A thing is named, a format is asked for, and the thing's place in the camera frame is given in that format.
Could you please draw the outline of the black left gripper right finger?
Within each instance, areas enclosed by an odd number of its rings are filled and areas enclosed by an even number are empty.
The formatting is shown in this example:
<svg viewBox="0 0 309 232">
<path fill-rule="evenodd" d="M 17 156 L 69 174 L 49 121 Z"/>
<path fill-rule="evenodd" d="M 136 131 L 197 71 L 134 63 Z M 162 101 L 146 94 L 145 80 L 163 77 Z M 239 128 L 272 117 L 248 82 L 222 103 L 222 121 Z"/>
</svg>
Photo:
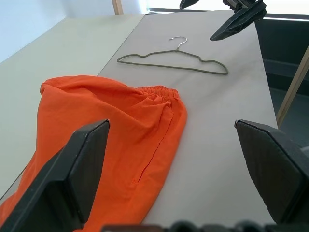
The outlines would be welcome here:
<svg viewBox="0 0 309 232">
<path fill-rule="evenodd" d="M 271 126 L 234 124 L 250 177 L 276 223 L 309 224 L 309 156 Z"/>
</svg>

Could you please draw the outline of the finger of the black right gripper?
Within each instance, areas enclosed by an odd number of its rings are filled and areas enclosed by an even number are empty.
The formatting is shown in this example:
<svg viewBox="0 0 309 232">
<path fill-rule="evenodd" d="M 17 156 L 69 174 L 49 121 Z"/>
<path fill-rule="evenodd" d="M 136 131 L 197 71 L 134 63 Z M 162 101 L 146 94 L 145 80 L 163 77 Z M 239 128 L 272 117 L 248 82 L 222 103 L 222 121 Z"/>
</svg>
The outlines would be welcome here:
<svg viewBox="0 0 309 232">
<path fill-rule="evenodd" d="M 240 33 L 251 23 L 263 19 L 266 13 L 266 4 L 263 0 L 252 0 L 249 8 L 234 11 L 234 14 L 210 37 L 210 40 L 219 41 Z"/>
<path fill-rule="evenodd" d="M 188 7 L 196 4 L 197 2 L 199 2 L 199 0 L 181 0 L 181 3 L 179 5 L 179 9 L 183 10 L 185 8 L 188 8 Z"/>
</svg>

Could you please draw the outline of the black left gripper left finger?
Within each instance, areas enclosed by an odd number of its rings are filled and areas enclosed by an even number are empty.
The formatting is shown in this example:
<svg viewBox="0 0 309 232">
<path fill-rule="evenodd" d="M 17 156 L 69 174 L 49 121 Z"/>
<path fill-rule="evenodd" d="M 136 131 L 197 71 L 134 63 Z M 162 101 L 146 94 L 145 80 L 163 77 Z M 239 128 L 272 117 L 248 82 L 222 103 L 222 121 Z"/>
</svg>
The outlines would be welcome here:
<svg viewBox="0 0 309 232">
<path fill-rule="evenodd" d="M 101 120 L 76 130 L 39 171 L 0 232 L 73 232 L 89 219 L 110 129 Z"/>
</svg>

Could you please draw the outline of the orange pants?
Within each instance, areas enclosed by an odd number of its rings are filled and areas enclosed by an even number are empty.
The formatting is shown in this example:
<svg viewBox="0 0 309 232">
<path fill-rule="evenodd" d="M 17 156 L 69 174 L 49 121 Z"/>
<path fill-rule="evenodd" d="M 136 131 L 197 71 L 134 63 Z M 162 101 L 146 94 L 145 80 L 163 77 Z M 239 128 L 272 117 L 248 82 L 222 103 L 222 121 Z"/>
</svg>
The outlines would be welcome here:
<svg viewBox="0 0 309 232">
<path fill-rule="evenodd" d="M 49 79 L 40 93 L 36 150 L 16 193 L 0 205 L 0 227 L 72 134 L 101 120 L 110 122 L 102 174 L 89 219 L 79 230 L 141 223 L 164 185 L 186 124 L 178 92 L 79 75 Z"/>
</svg>

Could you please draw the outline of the olive velvet clothes hanger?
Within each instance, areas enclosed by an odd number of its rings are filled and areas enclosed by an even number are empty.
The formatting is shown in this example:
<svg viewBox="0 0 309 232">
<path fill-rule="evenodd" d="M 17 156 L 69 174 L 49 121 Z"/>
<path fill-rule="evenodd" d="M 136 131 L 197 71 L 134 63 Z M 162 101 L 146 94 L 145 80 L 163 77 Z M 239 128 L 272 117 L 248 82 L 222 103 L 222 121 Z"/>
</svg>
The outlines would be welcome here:
<svg viewBox="0 0 309 232">
<path fill-rule="evenodd" d="M 207 74 L 214 74 L 214 75 L 228 75 L 229 70 L 228 68 L 221 62 L 216 61 L 216 60 L 203 60 L 200 56 L 188 53 L 185 51 L 182 51 L 180 47 L 185 44 L 188 39 L 187 37 L 184 36 L 175 36 L 172 38 L 169 38 L 169 41 L 181 38 L 183 39 L 183 42 L 179 43 L 179 45 L 176 47 L 174 50 L 164 50 L 164 51 L 157 51 L 157 52 L 151 52 L 146 55 L 140 55 L 140 54 L 128 54 L 124 55 L 120 58 L 117 59 L 118 63 L 123 63 L 123 64 L 128 64 L 128 65 L 139 65 L 139 66 L 148 66 L 148 67 L 158 67 L 158 68 L 168 68 L 168 69 L 177 69 L 177 70 L 186 70 L 186 71 L 194 71 L 194 72 L 199 72 L 199 73 L 207 73 Z M 200 63 L 215 63 L 223 68 L 223 72 L 214 72 L 214 71 L 208 71 L 208 70 L 202 70 L 202 69 L 197 69 L 197 68 L 190 68 L 190 67 L 179 67 L 179 66 L 171 66 L 171 65 L 162 65 L 162 64 L 152 64 L 152 63 L 137 63 L 137 62 L 129 62 L 125 61 L 126 58 L 129 57 L 138 57 L 138 58 L 147 58 L 152 55 L 160 55 L 160 54 L 167 54 L 167 53 L 181 53 L 193 58 L 198 59 Z"/>
</svg>

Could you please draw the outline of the light wooden post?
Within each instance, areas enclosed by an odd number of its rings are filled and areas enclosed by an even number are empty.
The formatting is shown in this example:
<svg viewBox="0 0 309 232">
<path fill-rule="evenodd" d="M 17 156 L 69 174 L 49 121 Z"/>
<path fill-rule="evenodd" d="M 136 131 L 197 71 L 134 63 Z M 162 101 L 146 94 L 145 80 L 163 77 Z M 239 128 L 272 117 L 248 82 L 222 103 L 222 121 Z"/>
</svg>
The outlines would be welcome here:
<svg viewBox="0 0 309 232">
<path fill-rule="evenodd" d="M 113 5 L 115 15 L 124 14 L 121 0 L 112 0 L 112 5 Z"/>
<path fill-rule="evenodd" d="M 279 108 L 279 111 L 276 115 L 276 120 L 277 120 L 277 126 L 278 128 L 281 127 L 283 120 L 295 98 L 295 95 L 304 80 L 307 72 L 309 70 L 309 45 L 302 57 L 302 60 L 295 72 L 295 75 L 291 81 L 291 84 L 286 92 L 286 95 L 282 101 L 282 104 Z"/>
</svg>

